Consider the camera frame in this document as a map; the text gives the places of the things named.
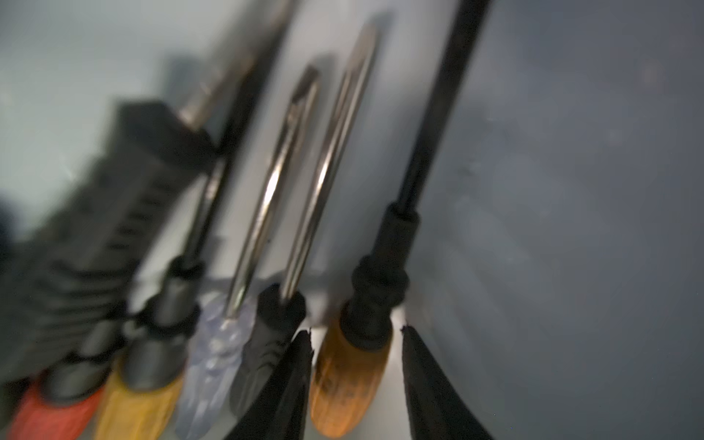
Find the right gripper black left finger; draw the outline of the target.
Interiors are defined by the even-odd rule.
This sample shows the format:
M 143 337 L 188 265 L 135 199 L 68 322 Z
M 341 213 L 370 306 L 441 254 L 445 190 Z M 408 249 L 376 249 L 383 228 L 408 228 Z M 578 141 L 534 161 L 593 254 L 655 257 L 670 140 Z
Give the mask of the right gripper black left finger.
M 313 356 L 310 332 L 298 332 L 260 395 L 225 440 L 303 439 Z

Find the white plastic storage box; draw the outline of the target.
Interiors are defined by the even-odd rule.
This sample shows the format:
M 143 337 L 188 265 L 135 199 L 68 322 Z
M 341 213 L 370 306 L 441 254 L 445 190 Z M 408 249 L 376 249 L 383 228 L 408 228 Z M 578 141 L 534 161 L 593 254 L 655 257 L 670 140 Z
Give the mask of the white plastic storage box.
M 400 189 L 453 1 L 304 1 L 207 252 L 227 289 L 295 84 L 308 143 L 253 289 L 280 278 L 344 65 L 379 52 L 302 279 L 313 342 Z M 115 102 L 178 103 L 244 1 L 5 1 L 1 227 L 18 241 L 101 152 Z M 496 1 L 419 206 L 414 326 L 498 439 L 703 436 L 703 5 Z

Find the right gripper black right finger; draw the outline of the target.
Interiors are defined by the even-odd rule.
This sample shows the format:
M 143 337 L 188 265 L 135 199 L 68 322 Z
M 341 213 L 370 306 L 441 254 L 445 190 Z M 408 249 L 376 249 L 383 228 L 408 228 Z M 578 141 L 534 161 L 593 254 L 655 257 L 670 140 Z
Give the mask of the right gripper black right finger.
M 492 440 L 448 381 L 416 329 L 404 326 L 403 382 L 414 440 Z

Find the amber handle black-shaft screwdriver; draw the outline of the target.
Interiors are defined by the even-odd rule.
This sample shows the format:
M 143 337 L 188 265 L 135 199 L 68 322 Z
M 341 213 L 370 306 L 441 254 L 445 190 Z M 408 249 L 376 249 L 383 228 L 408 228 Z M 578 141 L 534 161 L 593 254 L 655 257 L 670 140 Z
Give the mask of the amber handle black-shaft screwdriver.
M 328 438 L 356 428 L 381 385 L 392 348 L 392 310 L 410 285 L 405 267 L 420 225 L 417 207 L 490 10 L 489 1 L 459 2 L 399 195 L 386 208 L 370 253 L 355 267 L 353 294 L 320 346 L 310 416 Z

